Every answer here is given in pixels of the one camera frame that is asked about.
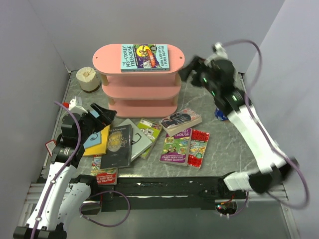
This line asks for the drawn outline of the Little Women book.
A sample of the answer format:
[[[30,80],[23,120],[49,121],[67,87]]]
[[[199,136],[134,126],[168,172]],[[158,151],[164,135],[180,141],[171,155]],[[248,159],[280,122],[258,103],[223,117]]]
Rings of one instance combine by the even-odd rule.
[[[186,108],[163,118],[160,124],[169,136],[173,136],[201,122],[201,115],[190,108]]]

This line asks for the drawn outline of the blue 143-Storey Treehouse book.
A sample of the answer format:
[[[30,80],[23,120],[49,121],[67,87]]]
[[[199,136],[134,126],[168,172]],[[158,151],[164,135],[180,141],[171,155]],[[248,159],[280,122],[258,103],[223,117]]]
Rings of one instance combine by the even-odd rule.
[[[169,71],[167,44],[122,44],[121,72]]]

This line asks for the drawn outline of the purple 117-Storey Treehouse book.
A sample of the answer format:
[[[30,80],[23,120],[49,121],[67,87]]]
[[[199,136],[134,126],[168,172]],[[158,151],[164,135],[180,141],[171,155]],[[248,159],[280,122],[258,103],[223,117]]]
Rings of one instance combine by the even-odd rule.
[[[187,166],[192,128],[185,129],[173,136],[166,134],[161,163]]]

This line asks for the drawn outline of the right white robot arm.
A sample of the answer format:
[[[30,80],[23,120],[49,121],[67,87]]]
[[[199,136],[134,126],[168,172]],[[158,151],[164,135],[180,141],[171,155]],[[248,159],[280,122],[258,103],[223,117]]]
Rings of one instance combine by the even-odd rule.
[[[252,102],[235,85],[238,74],[227,57],[194,56],[179,75],[182,81],[191,78],[194,86],[204,87],[213,96],[215,105],[237,128],[256,159],[257,169],[230,172],[220,178],[218,193],[222,198],[230,198],[237,190],[263,194],[288,179],[297,161],[274,144],[258,121]]]

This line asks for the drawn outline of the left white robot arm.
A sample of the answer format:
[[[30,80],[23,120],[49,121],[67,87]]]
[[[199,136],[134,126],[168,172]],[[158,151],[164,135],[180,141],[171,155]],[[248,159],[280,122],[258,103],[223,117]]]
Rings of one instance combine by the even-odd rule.
[[[65,192],[72,175],[76,172],[84,154],[84,143],[93,133],[110,126],[117,112],[105,109],[96,103],[91,108],[98,114],[83,110],[72,113],[63,104],[58,106],[67,111],[62,120],[61,134],[52,151],[49,173],[34,211],[25,226],[16,227],[15,239],[65,239],[66,226],[74,212],[87,200],[95,199],[99,188],[95,177],[78,176],[68,196]]]

